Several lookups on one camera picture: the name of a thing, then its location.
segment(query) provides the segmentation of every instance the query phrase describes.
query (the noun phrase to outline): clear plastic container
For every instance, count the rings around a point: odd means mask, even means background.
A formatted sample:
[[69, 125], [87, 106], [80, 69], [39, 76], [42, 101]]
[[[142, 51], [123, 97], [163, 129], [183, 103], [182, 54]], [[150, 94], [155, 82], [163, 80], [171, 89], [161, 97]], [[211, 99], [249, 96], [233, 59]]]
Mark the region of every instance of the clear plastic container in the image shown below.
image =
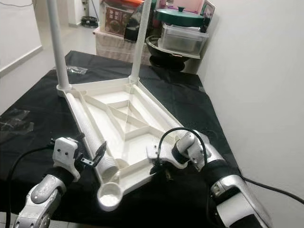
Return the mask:
[[163, 49], [199, 55], [208, 37], [199, 28], [163, 24], [159, 45]]

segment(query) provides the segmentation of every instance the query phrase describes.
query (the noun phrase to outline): white plastic tray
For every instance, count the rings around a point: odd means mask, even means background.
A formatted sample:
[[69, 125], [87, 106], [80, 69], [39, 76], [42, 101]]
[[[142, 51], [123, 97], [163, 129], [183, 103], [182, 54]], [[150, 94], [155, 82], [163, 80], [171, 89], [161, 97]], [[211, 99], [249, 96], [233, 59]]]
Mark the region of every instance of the white plastic tray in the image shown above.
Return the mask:
[[[72, 85], [65, 97], [91, 158], [107, 141], [95, 168], [101, 183], [97, 197], [102, 209], [113, 210], [124, 194], [150, 181], [146, 147], [182, 125], [141, 83], [131, 85], [128, 78]], [[162, 148], [172, 147], [175, 137], [168, 135]]]

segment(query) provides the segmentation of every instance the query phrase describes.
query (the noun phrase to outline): cylindrical tube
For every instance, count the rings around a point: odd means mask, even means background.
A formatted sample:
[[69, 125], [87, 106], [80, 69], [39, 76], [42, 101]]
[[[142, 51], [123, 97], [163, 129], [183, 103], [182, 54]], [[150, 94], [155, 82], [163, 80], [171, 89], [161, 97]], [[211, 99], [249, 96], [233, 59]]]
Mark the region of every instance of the cylindrical tube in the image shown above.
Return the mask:
[[55, 63], [57, 69], [58, 89], [68, 90], [71, 87], [71, 85], [68, 82], [67, 68], [66, 68], [67, 66], [66, 66], [65, 55], [63, 52], [63, 47], [60, 38], [60, 25], [58, 18], [57, 1], [47, 0], [47, 10], [48, 10], [54, 57], [55, 57]]
[[138, 32], [137, 42], [135, 45], [135, 51], [133, 56], [132, 71], [131, 71], [131, 75], [129, 76], [131, 83], [137, 83], [139, 77], [139, 69], [142, 61], [143, 45], [148, 27], [151, 2], [152, 0], [145, 0], [143, 4], [141, 24], [139, 26], [139, 32]]

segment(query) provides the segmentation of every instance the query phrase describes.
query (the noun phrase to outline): floor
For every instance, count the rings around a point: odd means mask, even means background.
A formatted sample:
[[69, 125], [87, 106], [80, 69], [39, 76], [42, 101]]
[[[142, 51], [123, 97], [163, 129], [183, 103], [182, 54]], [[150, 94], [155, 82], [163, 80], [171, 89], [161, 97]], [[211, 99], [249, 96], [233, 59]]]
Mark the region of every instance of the floor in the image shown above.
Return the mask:
[[[38, 22], [43, 51], [0, 78], [0, 115], [55, 66], [49, 25]], [[70, 50], [95, 54], [93, 28], [61, 27], [65, 55]]]

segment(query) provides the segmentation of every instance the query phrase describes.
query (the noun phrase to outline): green lid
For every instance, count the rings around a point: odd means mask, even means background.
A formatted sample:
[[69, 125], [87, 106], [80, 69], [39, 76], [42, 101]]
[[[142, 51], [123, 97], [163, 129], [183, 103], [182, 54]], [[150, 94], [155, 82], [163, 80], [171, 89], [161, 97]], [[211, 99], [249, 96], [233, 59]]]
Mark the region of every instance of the green lid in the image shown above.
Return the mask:
[[156, 10], [156, 19], [172, 25], [184, 27], [200, 27], [203, 25], [203, 17], [199, 14], [183, 12], [184, 7], [179, 11], [174, 9]]

